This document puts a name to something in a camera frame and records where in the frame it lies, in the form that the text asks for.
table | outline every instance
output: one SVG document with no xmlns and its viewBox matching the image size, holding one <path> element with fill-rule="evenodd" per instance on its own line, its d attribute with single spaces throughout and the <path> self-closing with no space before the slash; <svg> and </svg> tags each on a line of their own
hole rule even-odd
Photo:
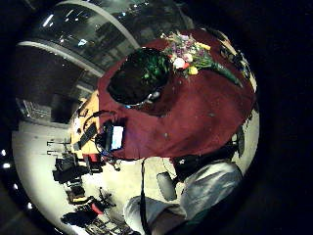
<svg viewBox="0 0 313 235">
<path fill-rule="evenodd" d="M 124 148 L 114 152 L 116 156 L 141 159 L 208 154 L 225 145 L 250 115 L 255 102 L 252 84 L 221 56 L 221 41 L 200 29 L 182 33 L 192 34 L 197 41 L 211 46 L 212 58 L 231 71 L 244 88 L 211 70 L 200 70 L 190 79 L 176 74 L 172 84 L 172 96 L 176 101 L 170 112 L 165 117 L 149 116 L 125 109 L 107 92 L 110 78 L 122 64 L 122 61 L 118 62 L 98 85 L 99 109 L 114 111 L 117 118 L 127 119 Z M 166 45 L 167 42 L 159 38 L 145 46 L 162 50 Z M 100 117 L 100 123 L 107 119 Z"/>
<path fill-rule="evenodd" d="M 97 154 L 98 150 L 96 149 L 95 143 L 88 141 L 80 150 L 74 150 L 73 144 L 80 140 L 81 136 L 84 134 L 82 131 L 83 124 L 86 119 L 93 115 L 93 113 L 99 111 L 99 92 L 98 90 L 94 91 L 90 98 L 86 100 L 81 106 L 80 117 L 77 116 L 72 120 L 70 126 L 70 146 L 71 151 L 76 153 L 79 159 L 83 159 L 83 154 Z M 87 121 L 86 128 L 92 123 L 95 122 L 97 129 L 100 128 L 99 118 L 92 117 Z"/>
</svg>

glass wall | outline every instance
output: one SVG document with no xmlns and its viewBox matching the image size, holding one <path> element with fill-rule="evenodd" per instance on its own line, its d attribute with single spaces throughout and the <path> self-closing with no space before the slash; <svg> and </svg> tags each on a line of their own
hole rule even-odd
<svg viewBox="0 0 313 235">
<path fill-rule="evenodd" d="M 103 70 L 133 49 L 125 36 L 104 17 L 72 4 L 56 6 L 27 37 L 59 44 Z"/>
<path fill-rule="evenodd" d="M 170 0 L 86 1 L 105 9 L 118 19 L 140 45 L 160 37 L 163 33 L 186 29 L 177 6 Z"/>
</svg>

red tablecloth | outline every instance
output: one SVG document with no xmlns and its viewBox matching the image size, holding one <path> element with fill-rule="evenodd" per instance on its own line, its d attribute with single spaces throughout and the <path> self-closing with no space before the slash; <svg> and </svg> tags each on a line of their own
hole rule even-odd
<svg viewBox="0 0 313 235">
<path fill-rule="evenodd" d="M 115 151 L 116 156 L 139 159 L 207 154 L 229 141 L 247 119 L 255 100 L 250 82 L 221 57 L 220 42 L 215 37 L 199 29 L 182 32 L 190 33 L 197 41 L 211 46 L 212 58 L 238 77 L 244 88 L 211 70 L 200 70 L 189 79 L 176 75 L 170 111 L 165 117 L 154 117 L 125 109 L 110 97 L 106 87 L 122 62 L 117 63 L 98 84 L 99 109 L 116 111 L 116 118 L 127 119 L 124 148 Z M 162 50 L 166 45 L 166 41 L 157 39 L 146 46 Z M 107 119 L 107 116 L 100 116 L 100 123 Z"/>
</svg>

flower bouquet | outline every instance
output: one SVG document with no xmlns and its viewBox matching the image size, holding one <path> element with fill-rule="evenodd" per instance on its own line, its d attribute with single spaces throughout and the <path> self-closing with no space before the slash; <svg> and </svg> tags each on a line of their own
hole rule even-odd
<svg viewBox="0 0 313 235">
<path fill-rule="evenodd" d="M 182 35 L 177 31 L 177 33 L 171 32 L 169 36 L 163 34 L 161 38 L 169 42 L 163 53 L 170 58 L 174 71 L 181 71 L 185 77 L 188 77 L 197 74 L 201 69 L 210 69 L 243 87 L 229 70 L 213 61 L 209 54 L 210 46 L 196 41 L 192 35 Z"/>
</svg>

white shirt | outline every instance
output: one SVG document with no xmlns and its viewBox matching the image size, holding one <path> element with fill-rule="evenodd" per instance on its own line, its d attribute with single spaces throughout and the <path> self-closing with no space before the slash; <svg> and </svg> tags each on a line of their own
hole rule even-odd
<svg viewBox="0 0 313 235">
<path fill-rule="evenodd" d="M 151 225 L 166 208 L 192 219 L 197 213 L 209 209 L 226 198 L 239 184 L 242 174 L 230 161 L 215 161 L 187 177 L 178 207 L 159 200 L 146 198 L 147 222 Z M 134 230 L 145 234 L 140 217 L 140 196 L 131 198 L 123 209 L 126 223 Z"/>
</svg>

